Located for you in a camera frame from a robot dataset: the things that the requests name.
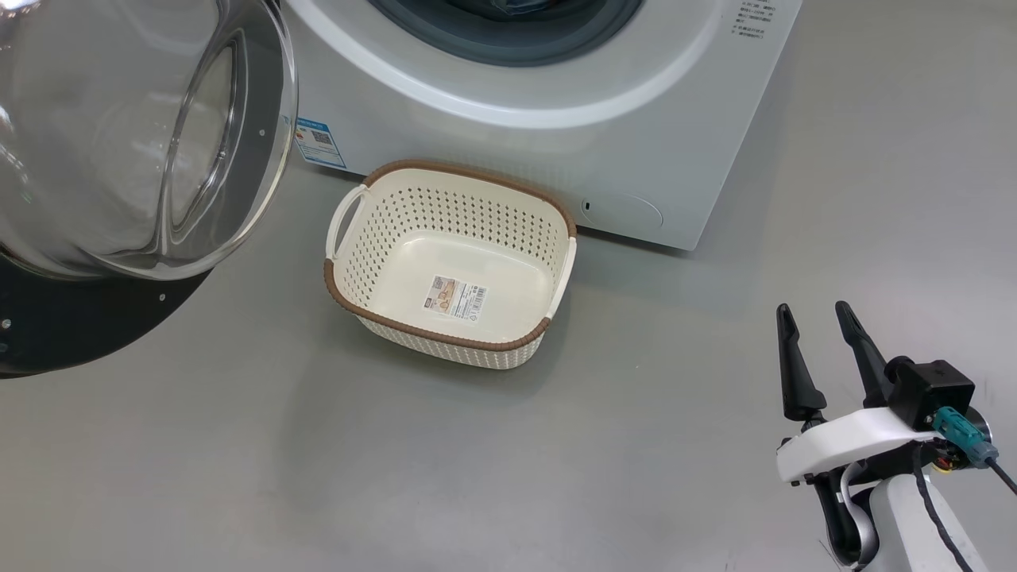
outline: floor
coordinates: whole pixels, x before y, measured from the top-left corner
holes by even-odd
[[[582,236],[519,369],[413,353],[339,308],[322,243],[354,183],[294,162],[250,243],[156,331],[0,384],[4,569],[836,570],[815,496],[776,475],[797,428],[780,302],[828,417],[862,398],[845,299],[887,357],[967,374],[1017,470],[1017,16],[852,6],[802,8],[699,248]],[[934,481],[1012,569],[996,477]]]

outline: sticker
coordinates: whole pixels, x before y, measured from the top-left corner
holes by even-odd
[[[339,154],[332,131],[324,123],[298,117],[294,139],[304,161],[333,169],[346,169],[346,161]]]
[[[431,283],[431,291],[424,300],[424,307],[476,324],[480,320],[480,312],[484,309],[486,299],[487,288],[483,286],[435,276],[434,282]]]
[[[775,13],[777,7],[772,4],[772,0],[742,0],[738,13],[734,16],[731,34],[750,40],[762,40]]]

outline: basket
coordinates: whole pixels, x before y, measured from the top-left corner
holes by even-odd
[[[540,346],[575,258],[576,224],[547,194],[461,167],[401,161],[336,210],[324,280],[382,338],[508,369]]]

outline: washing machine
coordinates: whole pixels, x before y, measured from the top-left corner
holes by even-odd
[[[693,249],[801,0],[284,4],[306,161],[465,165]]]

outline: blue connector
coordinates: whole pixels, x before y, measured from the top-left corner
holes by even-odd
[[[985,440],[985,435],[953,407],[941,407],[936,412],[933,428],[942,434],[947,441],[960,447],[976,468],[988,467],[985,461],[1000,456],[1000,451]]]

